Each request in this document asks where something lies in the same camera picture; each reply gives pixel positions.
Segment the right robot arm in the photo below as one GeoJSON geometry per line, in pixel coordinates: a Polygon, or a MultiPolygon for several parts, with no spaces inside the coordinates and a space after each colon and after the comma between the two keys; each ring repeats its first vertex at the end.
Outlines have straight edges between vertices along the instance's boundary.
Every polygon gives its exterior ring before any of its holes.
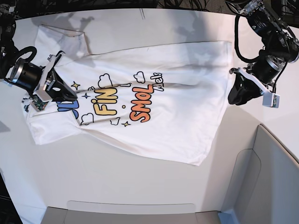
{"type": "Polygon", "coordinates": [[[54,70],[63,51],[50,55],[49,63],[42,67],[31,62],[37,54],[35,47],[28,46],[21,50],[15,47],[15,6],[15,0],[0,2],[0,78],[24,89],[31,101],[48,103],[77,100],[76,93],[54,70]]]}

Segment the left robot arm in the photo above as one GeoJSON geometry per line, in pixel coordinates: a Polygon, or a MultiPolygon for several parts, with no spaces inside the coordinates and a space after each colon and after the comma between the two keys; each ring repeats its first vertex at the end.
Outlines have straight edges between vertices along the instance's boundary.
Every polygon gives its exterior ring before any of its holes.
{"type": "Polygon", "coordinates": [[[277,81],[289,63],[299,58],[299,41],[290,27],[275,11],[261,0],[227,0],[235,14],[234,49],[237,57],[247,63],[244,68],[231,68],[234,85],[228,95],[231,105],[244,105],[262,97],[263,106],[278,108],[280,95],[277,81]],[[245,18],[250,28],[261,38],[263,48],[252,59],[241,55],[239,49],[239,20],[245,18]]]}

